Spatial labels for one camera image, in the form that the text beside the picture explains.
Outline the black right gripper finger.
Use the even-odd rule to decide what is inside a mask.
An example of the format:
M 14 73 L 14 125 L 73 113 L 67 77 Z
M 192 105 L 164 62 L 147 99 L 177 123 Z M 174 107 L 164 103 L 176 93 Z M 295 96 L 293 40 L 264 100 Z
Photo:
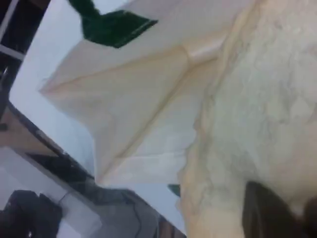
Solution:
M 246 238 L 305 238 L 288 205 L 260 183 L 246 184 L 242 227 Z
M 310 238 L 317 237 L 317 199 L 308 201 L 304 210 L 305 230 Z

